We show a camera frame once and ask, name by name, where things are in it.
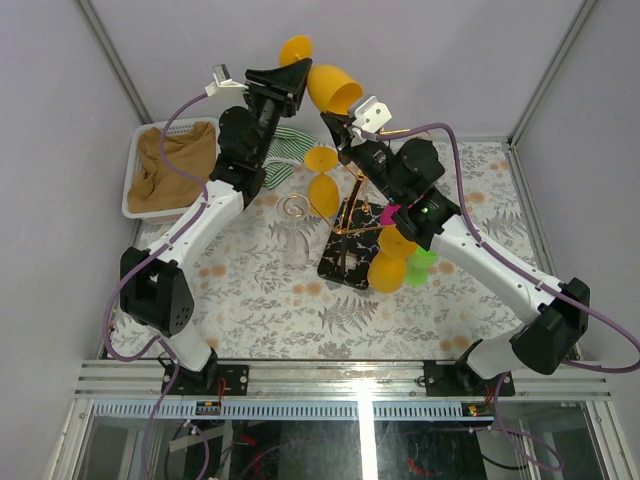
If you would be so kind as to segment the orange wine glass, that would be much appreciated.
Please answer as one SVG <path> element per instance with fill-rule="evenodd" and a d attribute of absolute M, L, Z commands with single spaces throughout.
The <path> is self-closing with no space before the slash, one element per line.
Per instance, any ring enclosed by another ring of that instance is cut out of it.
<path fill-rule="evenodd" d="M 316 216 L 330 217 L 339 209 L 339 190 L 335 180 L 328 175 L 338 164 L 337 153 L 325 146 L 311 148 L 304 157 L 306 167 L 316 175 L 307 188 L 307 198 Z"/>
<path fill-rule="evenodd" d="M 407 240 L 396 226 L 386 226 L 378 238 L 379 252 L 372 260 L 367 280 L 377 292 L 393 293 L 403 284 L 407 274 L 407 259 L 417 250 L 415 242 Z"/>
<path fill-rule="evenodd" d="M 298 35 L 283 45 L 279 65 L 286 66 L 298 60 L 310 58 L 313 44 L 309 37 Z M 313 65 L 307 78 L 307 90 L 312 103 L 320 112 L 347 115 L 349 108 L 364 93 L 361 85 L 341 68 L 329 65 Z"/>

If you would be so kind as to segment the clear wine glass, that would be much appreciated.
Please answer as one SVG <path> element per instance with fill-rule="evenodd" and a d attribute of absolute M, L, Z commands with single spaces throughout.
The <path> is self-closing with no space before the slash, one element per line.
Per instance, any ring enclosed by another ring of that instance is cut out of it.
<path fill-rule="evenodd" d="M 309 214 L 310 204 L 300 193 L 283 196 L 276 204 L 276 213 L 285 226 L 284 263 L 303 267 L 309 260 L 309 243 L 301 228 Z"/>

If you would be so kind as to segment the pink plastic wine glass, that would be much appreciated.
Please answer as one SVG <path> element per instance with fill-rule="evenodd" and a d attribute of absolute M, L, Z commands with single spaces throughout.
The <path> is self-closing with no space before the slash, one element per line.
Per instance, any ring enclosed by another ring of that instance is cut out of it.
<path fill-rule="evenodd" d="M 387 204 L 385 206 L 385 208 L 383 209 L 380 218 L 379 218 L 379 224 L 382 227 L 386 227 L 386 226 L 390 226 L 390 225 L 394 225 L 395 221 L 393 220 L 393 215 L 401 208 L 400 205 L 392 205 L 392 204 Z"/>

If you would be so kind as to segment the gold wine glass rack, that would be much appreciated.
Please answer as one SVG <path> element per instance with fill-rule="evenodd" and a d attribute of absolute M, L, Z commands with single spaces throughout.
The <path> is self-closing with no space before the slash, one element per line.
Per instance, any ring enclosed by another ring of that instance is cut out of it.
<path fill-rule="evenodd" d="M 365 177 L 353 170 L 349 172 L 353 184 L 349 195 L 339 200 L 337 213 L 330 217 L 316 216 L 310 204 L 307 219 L 315 218 L 329 227 L 325 249 L 317 273 L 320 277 L 352 288 L 364 290 L 369 286 L 367 275 L 370 264 L 380 248 L 378 238 L 385 228 L 379 224 L 383 208 L 365 198 Z"/>

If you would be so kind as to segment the green plastic wine glass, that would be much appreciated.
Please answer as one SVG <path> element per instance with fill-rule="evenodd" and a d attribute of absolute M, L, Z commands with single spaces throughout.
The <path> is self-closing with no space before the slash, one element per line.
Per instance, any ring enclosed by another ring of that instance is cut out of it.
<path fill-rule="evenodd" d="M 431 251 L 418 247 L 407 261 L 407 272 L 404 283 L 412 287 L 422 287 L 427 283 L 429 269 L 436 263 L 438 255 Z"/>

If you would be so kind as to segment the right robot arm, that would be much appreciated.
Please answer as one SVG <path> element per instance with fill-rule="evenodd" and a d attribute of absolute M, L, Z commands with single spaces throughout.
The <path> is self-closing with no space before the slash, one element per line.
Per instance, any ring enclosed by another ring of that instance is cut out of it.
<path fill-rule="evenodd" d="M 517 368 L 551 375 L 586 332 L 590 289 L 580 279 L 568 282 L 539 271 L 480 233 L 460 202 L 437 188 L 445 168 L 433 142 L 403 134 L 392 150 L 376 134 L 354 142 L 355 123 L 345 115 L 321 116 L 341 162 L 354 164 L 397 211 L 393 220 L 402 237 L 452 261 L 490 289 L 522 325 L 472 345 L 456 369 L 458 387 L 478 394 L 492 378 Z"/>

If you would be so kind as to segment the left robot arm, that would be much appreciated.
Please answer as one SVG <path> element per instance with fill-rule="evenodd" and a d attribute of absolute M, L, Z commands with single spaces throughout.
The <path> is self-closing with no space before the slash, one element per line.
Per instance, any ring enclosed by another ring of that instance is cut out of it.
<path fill-rule="evenodd" d="M 242 83 L 232 80 L 225 66 L 215 67 L 206 96 L 239 89 L 245 103 L 220 115 L 219 152 L 207 181 L 199 184 L 200 196 L 150 248 L 131 247 L 121 257 L 119 307 L 147 327 L 169 355 L 168 390 L 184 382 L 204 395 L 222 381 L 217 354 L 192 321 L 195 301 L 187 270 L 259 193 L 278 123 L 300 109 L 312 64 L 306 57 L 271 70 L 248 69 Z"/>

